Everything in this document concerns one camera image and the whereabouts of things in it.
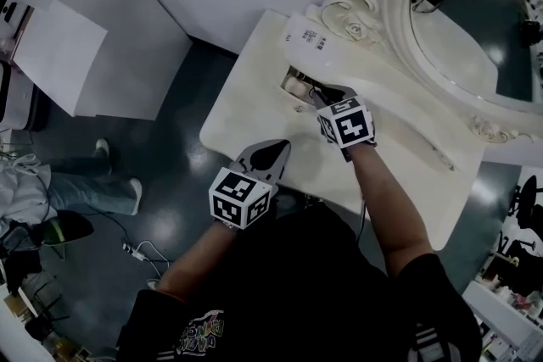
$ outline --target white vanity table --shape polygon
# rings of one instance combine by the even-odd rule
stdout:
[[[289,139],[292,152],[280,184],[360,213],[361,194],[352,165],[321,136],[314,108],[280,87],[290,66],[279,45],[287,21],[284,15],[264,13],[205,121],[200,141],[235,159],[248,145]],[[352,55],[367,66],[356,71],[357,79],[375,82],[372,71],[389,68],[380,58],[355,44],[352,47]],[[399,80],[412,81],[398,75]],[[436,99],[432,103],[436,108],[440,105]],[[463,159],[461,170],[450,170],[420,134],[379,107],[368,106],[375,119],[379,154],[416,204],[432,246],[442,249],[471,191],[484,143],[441,105],[443,116],[450,118],[434,119],[448,122],[445,130],[454,131],[456,151]]]
[[[487,145],[541,136],[543,106],[498,95],[499,63],[439,5],[418,14],[415,3],[324,0],[290,20],[266,11],[201,142],[235,159],[248,145],[289,139],[280,182],[360,213],[352,166],[320,135],[314,106],[295,91],[303,75],[351,87],[372,111],[379,154],[417,206],[433,248],[442,249]],[[320,41],[326,45],[318,47]],[[287,92],[290,77],[294,87]]]

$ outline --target power strip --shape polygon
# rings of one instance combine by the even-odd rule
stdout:
[[[135,259],[139,259],[140,261],[149,261],[149,258],[147,258],[144,253],[137,251],[132,245],[126,242],[122,243],[122,250],[129,253]]]

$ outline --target gray floor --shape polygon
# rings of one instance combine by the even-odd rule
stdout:
[[[48,126],[33,134],[42,159],[90,154],[95,141],[107,137],[113,147],[115,172],[136,175],[145,186],[138,216],[116,216],[134,242],[150,239],[167,257],[183,254],[211,223],[207,190],[227,159],[207,151],[199,142],[199,130],[233,60],[194,46],[181,67],[155,122],[105,117],[71,118],[53,107]],[[505,219],[517,167],[483,164],[479,184],[441,253],[455,286],[462,290],[490,251]],[[359,216],[339,210],[357,230]],[[91,350],[114,346],[127,320],[137,292],[155,278],[149,264],[139,263],[121,249],[123,234],[102,216],[89,218],[95,232],[67,246],[63,262],[51,250],[42,249],[45,272],[29,287],[52,281],[51,293],[63,299],[55,306],[58,316],[69,314],[57,330]],[[364,254],[382,266],[371,225],[361,237]],[[153,255],[152,250],[145,252]]]
[[[489,58],[496,51],[501,53],[496,93],[531,102],[531,58],[520,40],[523,9],[519,0],[445,0],[439,9],[471,35]]]

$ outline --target mirror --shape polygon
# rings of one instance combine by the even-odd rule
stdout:
[[[543,104],[543,0],[411,0],[411,26],[426,59],[453,85]]]

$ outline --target ornate mirror frame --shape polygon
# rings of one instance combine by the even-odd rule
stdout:
[[[504,131],[543,137],[543,104],[520,102],[500,95],[475,95],[441,74],[419,47],[411,27],[410,0],[382,0],[389,40],[409,71],[456,111],[496,123]]]

